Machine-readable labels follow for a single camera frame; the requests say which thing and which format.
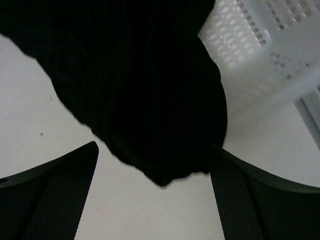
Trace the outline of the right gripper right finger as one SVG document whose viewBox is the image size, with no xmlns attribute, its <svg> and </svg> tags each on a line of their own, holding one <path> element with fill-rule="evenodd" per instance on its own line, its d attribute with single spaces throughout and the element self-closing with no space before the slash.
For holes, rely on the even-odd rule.
<svg viewBox="0 0 320 240">
<path fill-rule="evenodd" d="M 210 172 L 226 240 L 318 240 L 320 189 L 276 176 L 212 146 Z"/>
</svg>

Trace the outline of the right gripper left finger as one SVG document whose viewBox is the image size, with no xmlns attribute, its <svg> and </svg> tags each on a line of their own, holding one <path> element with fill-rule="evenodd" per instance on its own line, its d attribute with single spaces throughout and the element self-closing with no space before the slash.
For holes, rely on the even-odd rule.
<svg viewBox="0 0 320 240">
<path fill-rule="evenodd" d="M 2 240 L 73 240 L 97 165 L 99 148 L 74 151 L 0 180 Z"/>
</svg>

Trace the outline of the black shorts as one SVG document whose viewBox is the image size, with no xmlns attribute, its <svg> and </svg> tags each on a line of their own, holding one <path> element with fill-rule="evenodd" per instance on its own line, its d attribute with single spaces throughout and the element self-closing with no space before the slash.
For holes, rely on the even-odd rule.
<svg viewBox="0 0 320 240">
<path fill-rule="evenodd" d="M 198 34 L 213 0 L 3 0 L 0 32 L 49 76 L 62 104 L 160 187 L 208 174 L 227 103 Z"/>
</svg>

